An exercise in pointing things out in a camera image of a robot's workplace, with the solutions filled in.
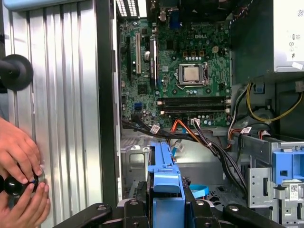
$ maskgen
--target cable label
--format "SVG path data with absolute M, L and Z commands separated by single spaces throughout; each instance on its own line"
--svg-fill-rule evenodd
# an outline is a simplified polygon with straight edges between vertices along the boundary
M 157 125 L 153 125 L 153 127 L 151 128 L 151 130 L 150 130 L 150 132 L 152 133 L 152 134 L 157 134 L 158 133 L 158 131 L 160 130 L 160 126 L 157 126 Z

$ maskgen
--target screw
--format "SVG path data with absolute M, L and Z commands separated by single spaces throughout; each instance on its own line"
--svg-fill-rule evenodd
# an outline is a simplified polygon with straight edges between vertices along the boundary
M 104 206 L 99 206 L 98 208 L 97 208 L 97 210 L 105 210 L 106 209 L 106 207 L 104 207 Z
M 197 203 L 199 206 L 203 206 L 203 205 L 204 205 L 204 202 L 201 201 L 201 200 L 197 200 L 196 203 Z
M 238 211 L 238 208 L 236 206 L 229 206 L 229 209 L 232 211 Z
M 130 204 L 131 204 L 131 205 L 137 205 L 137 204 L 138 204 L 138 202 L 136 202 L 136 201 L 132 201 Z

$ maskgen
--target finger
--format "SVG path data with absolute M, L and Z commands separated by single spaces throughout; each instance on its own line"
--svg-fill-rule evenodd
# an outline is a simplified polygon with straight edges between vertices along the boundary
M 23 173 L 27 177 L 27 179 L 30 182 L 34 181 L 32 165 L 30 164 L 29 158 L 24 153 L 24 151 L 19 146 L 14 145 L 9 148 L 8 152 L 18 162 L 21 170 L 23 171 Z
M 37 212 L 37 208 L 39 208 L 39 205 L 41 203 L 43 194 L 44 194 L 44 187 L 45 183 L 39 184 L 36 193 L 34 197 L 32 198 L 30 204 L 26 208 L 25 212 L 20 217 L 20 221 L 22 222 L 28 222 L 30 219 L 35 215 Z
M 40 216 L 40 218 L 38 218 L 38 220 L 36 221 L 34 227 L 40 226 L 47 219 L 50 209 L 51 209 L 51 201 L 48 199 L 47 205 L 44 208 L 44 211 L 43 211 L 42 215 Z
M 9 204 L 9 196 L 6 194 L 5 191 L 2 191 L 0 193 L 0 211 L 3 211 L 5 208 L 7 208 Z
M 17 181 L 23 184 L 26 184 L 28 182 L 26 176 L 21 172 L 14 159 L 7 151 L 0 152 L 0 162 L 3 168 Z
M 34 186 L 34 184 L 29 184 L 28 187 L 25 189 L 24 193 L 18 200 L 18 203 L 13 207 L 9 214 L 10 219 L 18 219 L 23 214 L 29 204 L 30 196 L 33 192 Z
M 34 224 L 40 218 L 40 216 L 42 215 L 45 207 L 47 206 L 48 190 L 49 190 L 48 185 L 45 185 L 45 187 L 44 187 L 44 193 L 43 193 L 43 196 L 42 196 L 42 200 L 40 202 L 40 205 L 39 205 L 36 213 L 30 219 L 30 221 L 29 221 L 30 224 Z
M 21 141 L 18 143 L 19 147 L 27 155 L 28 160 L 32 166 L 34 172 L 40 176 L 42 174 L 41 168 L 39 166 L 39 161 L 36 154 L 33 152 L 32 148 L 26 143 L 26 141 Z
M 36 143 L 28 136 L 26 137 L 25 142 L 30 146 L 30 148 L 32 149 L 32 151 L 36 155 L 37 160 L 40 164 L 41 163 L 41 157 L 40 157 L 40 152 L 39 152 L 39 149 L 38 149 Z

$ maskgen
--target yellow wire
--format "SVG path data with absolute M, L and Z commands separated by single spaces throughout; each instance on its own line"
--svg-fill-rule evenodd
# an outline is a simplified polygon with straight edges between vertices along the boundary
M 250 111 L 250 113 L 252 114 L 252 116 L 254 118 L 256 118 L 257 120 L 259 121 L 262 121 L 262 122 L 272 122 L 272 121 L 276 121 L 276 120 L 279 120 L 285 116 L 287 116 L 288 114 L 290 114 L 303 100 L 303 92 L 301 93 L 301 98 L 299 99 L 299 101 L 292 107 L 290 108 L 289 110 L 287 110 L 286 112 L 284 112 L 283 114 L 281 114 L 280 116 L 276 117 L 276 118 L 273 118 L 273 119 L 264 119 L 264 118 L 261 118 L 261 117 L 258 117 L 256 116 L 252 109 L 251 109 L 251 105 L 250 105 L 250 90 L 251 90 L 251 87 L 252 87 L 252 84 L 250 84 L 247 88 L 247 105 L 248 105 L 248 110 Z

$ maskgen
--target green circuit board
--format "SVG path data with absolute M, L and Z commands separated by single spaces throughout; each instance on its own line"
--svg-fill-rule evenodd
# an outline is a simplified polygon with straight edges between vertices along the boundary
M 147 60 L 150 37 L 154 33 L 157 44 L 158 86 L 150 82 L 150 62 Z M 136 72 L 135 36 L 141 36 L 141 72 Z M 129 58 L 126 52 L 130 39 Z M 172 126 L 174 118 L 199 118 L 201 127 L 229 125 L 229 113 L 181 114 L 170 116 L 161 114 L 157 106 L 158 98 L 180 97 L 229 97 L 230 55 L 229 23 L 191 24 L 179 29 L 171 29 L 169 22 L 155 24 L 145 19 L 124 21 L 120 24 L 120 79 L 122 94 L 122 116 L 131 120 L 134 104 L 142 104 L 142 120 L 149 125 L 160 124 L 163 128 Z M 180 65 L 196 64 L 208 70 L 208 80 L 204 85 L 187 86 L 178 83 Z

